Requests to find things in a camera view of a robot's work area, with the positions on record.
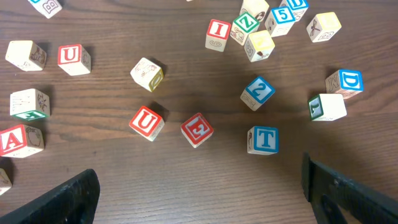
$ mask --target toy block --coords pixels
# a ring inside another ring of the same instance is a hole
[[[130,127],[150,141],[154,141],[164,126],[161,116],[142,106],[130,121]]]
[[[25,158],[43,151],[41,130],[20,124],[0,132],[0,156]]]
[[[50,98],[36,89],[12,93],[10,115],[25,121],[46,118],[50,116]]]
[[[91,56],[80,44],[60,46],[58,66],[70,76],[86,75],[91,72]]]
[[[181,125],[181,132],[188,142],[197,148],[213,135],[214,130],[205,117],[197,113]]]
[[[279,7],[288,6],[293,12],[296,22],[300,21],[309,8],[306,0],[282,0]]]
[[[209,29],[207,30],[205,47],[211,50],[224,52],[230,31],[230,23],[212,19]]]
[[[334,12],[317,14],[307,26],[313,43],[330,40],[340,29],[340,21]]]
[[[339,93],[344,99],[351,98],[363,91],[362,73],[360,71],[341,69],[326,80],[327,93]]]
[[[232,23],[231,37],[243,46],[248,35],[257,31],[259,26],[260,22],[248,12],[245,12]]]
[[[296,19],[289,7],[278,7],[271,9],[268,14],[266,28],[271,37],[278,37],[289,33],[295,21]]]
[[[256,111],[273,94],[275,89],[268,84],[262,77],[257,77],[251,82],[241,95],[241,100],[253,111]]]
[[[50,19],[62,10],[61,4],[57,0],[28,0],[39,13]]]
[[[163,80],[162,68],[146,58],[142,58],[131,70],[132,79],[146,90],[153,92]]]
[[[269,5],[265,0],[243,0],[239,15],[248,12],[259,22],[266,17]]]
[[[254,126],[248,131],[248,153],[271,155],[279,152],[277,128]]]
[[[251,62],[267,59],[274,50],[275,44],[268,31],[263,30],[249,34],[244,51]]]
[[[10,179],[8,178],[6,171],[0,168],[0,195],[6,193],[9,189],[11,189],[12,184]]]
[[[8,45],[6,60],[25,72],[44,69],[47,53],[31,40],[13,40]]]
[[[319,94],[308,101],[312,121],[334,121],[347,115],[341,94]]]

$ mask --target alphabet block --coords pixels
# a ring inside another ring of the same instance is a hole
[[[154,141],[164,126],[161,116],[142,106],[130,121],[130,127],[150,141]]]
[[[269,5],[265,0],[243,0],[239,15],[248,12],[259,22],[262,22],[267,14]]]
[[[241,100],[253,111],[256,111],[273,94],[275,89],[262,77],[257,77],[243,91]]]
[[[162,68],[146,58],[142,58],[131,70],[132,79],[146,90],[153,92],[163,80]]]
[[[263,30],[249,34],[244,51],[251,62],[267,59],[274,50],[275,44],[268,31]]]
[[[296,22],[300,21],[309,5],[306,0],[282,0],[279,7],[288,6],[293,12]]]
[[[363,91],[362,73],[360,71],[341,69],[326,80],[327,93],[339,93],[344,99],[351,98]]]
[[[249,34],[258,30],[260,22],[248,12],[241,14],[232,24],[231,37],[240,45],[244,45]]]
[[[50,116],[50,98],[35,89],[12,93],[10,115],[25,121],[46,118]]]
[[[181,132],[188,142],[197,148],[213,135],[214,130],[205,117],[197,113],[181,125]]]
[[[9,189],[11,189],[12,184],[10,179],[8,178],[6,171],[0,168],[0,195],[6,193]]]
[[[31,40],[13,40],[8,45],[6,60],[25,72],[44,69],[47,53]]]
[[[319,94],[308,101],[312,121],[334,121],[347,115],[341,94]]]
[[[307,32],[314,43],[330,40],[340,29],[340,21],[334,12],[317,14],[307,26]]]
[[[295,21],[296,19],[289,7],[278,7],[271,9],[268,14],[266,28],[271,37],[278,37],[289,33]]]
[[[41,130],[20,124],[0,132],[0,156],[25,158],[43,151]]]
[[[248,153],[271,155],[279,152],[277,128],[254,126],[248,131]]]
[[[39,13],[50,19],[62,10],[61,4],[57,0],[28,0]]]
[[[224,52],[230,31],[230,23],[212,19],[209,29],[207,30],[205,47],[211,50]]]
[[[58,66],[69,75],[86,75],[91,72],[91,56],[80,44],[58,48]]]

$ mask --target cube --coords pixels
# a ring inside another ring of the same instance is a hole
[[[60,46],[58,66],[70,76],[86,75],[91,72],[91,56],[81,44]]]
[[[209,29],[207,30],[205,47],[211,50],[224,52],[230,31],[230,23],[212,19]]]
[[[248,12],[241,14],[232,24],[231,37],[244,45],[249,34],[258,30],[260,22]]]
[[[243,91],[241,100],[253,111],[256,111],[273,94],[275,89],[262,77],[257,77]]]
[[[43,151],[41,130],[20,124],[0,132],[0,156],[25,158]]]
[[[39,13],[50,19],[62,10],[61,4],[57,0],[28,0]]]
[[[343,95],[319,94],[308,101],[312,121],[334,121],[347,115]]]
[[[146,90],[153,92],[163,80],[162,68],[146,58],[142,58],[131,70],[132,79]]]
[[[295,21],[296,19],[289,7],[278,7],[271,9],[271,12],[268,14],[266,28],[271,37],[278,37],[289,33]]]
[[[267,59],[274,50],[275,44],[268,31],[263,30],[249,34],[244,51],[251,62]]]
[[[8,178],[6,171],[0,168],[0,195],[6,193],[9,189],[11,189],[12,184],[10,179]]]
[[[334,12],[317,14],[307,26],[307,32],[314,43],[330,40],[340,29],[340,21]]]
[[[25,121],[46,118],[50,116],[50,98],[36,89],[12,93],[10,115]]]
[[[351,98],[363,91],[362,73],[360,71],[340,69],[326,80],[327,93],[339,93],[344,99]]]
[[[213,135],[214,130],[205,117],[197,113],[181,125],[181,132],[188,142],[197,148]]]
[[[8,45],[6,60],[25,72],[44,69],[47,53],[31,40],[13,40]]]
[[[279,152],[277,128],[254,126],[248,131],[248,153],[271,155]]]
[[[269,5],[265,0],[243,0],[239,15],[248,12],[259,22],[266,17]]]
[[[164,126],[161,116],[142,106],[130,121],[130,127],[150,141],[154,141]]]
[[[301,20],[309,7],[306,0],[282,0],[279,7],[283,6],[288,6],[292,10],[296,22]]]

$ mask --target wooden table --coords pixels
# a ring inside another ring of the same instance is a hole
[[[316,223],[300,186],[304,151],[398,200],[396,0],[309,0],[304,18],[274,39],[270,58],[255,63],[233,39],[224,53],[205,48],[210,20],[232,22],[242,1],[60,2],[64,9],[46,19],[26,0],[0,0],[0,52],[11,40],[33,40],[48,53],[43,72],[0,60],[0,128],[29,124],[46,142],[26,159],[0,158],[13,183],[0,215],[93,168],[101,184],[95,223]],[[330,11],[343,28],[311,43],[306,26]],[[71,77],[58,67],[58,47],[67,44],[88,50],[91,74]],[[142,57],[167,66],[153,93],[129,74]],[[310,122],[307,100],[340,68],[362,71],[365,91],[346,100],[347,117]],[[239,96],[258,75],[276,93],[252,112]],[[9,95],[28,88],[50,96],[49,119],[9,116]],[[142,105],[165,116],[155,142],[128,125]],[[194,149],[180,125],[197,112],[215,133]],[[254,125],[279,129],[278,154],[247,154]]]

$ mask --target wooden block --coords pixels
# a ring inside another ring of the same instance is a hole
[[[256,111],[273,94],[275,89],[262,77],[257,77],[243,91],[241,100],[253,111]]]
[[[162,68],[146,58],[142,58],[131,70],[132,79],[148,91],[154,91],[163,80]]]
[[[248,12],[245,12],[232,23],[231,37],[243,46],[248,35],[257,31],[259,26],[260,22]]]
[[[228,40],[231,24],[229,22],[212,19],[206,35],[205,47],[211,50],[224,52]]]
[[[275,44],[268,31],[263,30],[249,34],[244,51],[251,62],[267,59],[274,50]]]
[[[50,116],[50,98],[36,89],[12,93],[10,115],[25,121],[46,118]]]
[[[39,13],[50,19],[62,10],[61,4],[57,0],[28,0]]]
[[[340,29],[340,21],[334,12],[317,14],[307,26],[307,32],[314,43],[330,40]]]
[[[363,91],[362,73],[360,71],[340,69],[326,80],[327,93],[339,93],[344,99],[351,98]]]
[[[239,15],[248,12],[259,22],[266,17],[269,5],[265,0],[243,0]]]
[[[69,75],[86,75],[91,72],[91,56],[80,44],[58,48],[58,66]]]
[[[8,178],[6,171],[0,168],[0,195],[6,193],[9,189],[11,189],[12,184],[10,179]]]
[[[286,35],[295,23],[292,10],[289,7],[271,9],[266,20],[266,28],[271,37]]]
[[[41,130],[20,124],[0,132],[0,156],[25,158],[44,149]]]
[[[319,94],[308,101],[312,121],[334,121],[347,115],[341,94]]]
[[[248,131],[248,153],[271,155],[279,152],[277,128],[254,126]]]
[[[279,7],[283,6],[288,6],[292,10],[294,19],[298,22],[310,5],[306,0],[282,0]]]
[[[25,72],[44,69],[47,53],[31,40],[13,40],[8,45],[6,60]]]
[[[142,106],[130,121],[130,127],[150,141],[154,141],[164,126],[161,116]]]
[[[196,148],[210,138],[214,130],[205,117],[201,113],[197,113],[181,125],[181,132],[188,142]]]

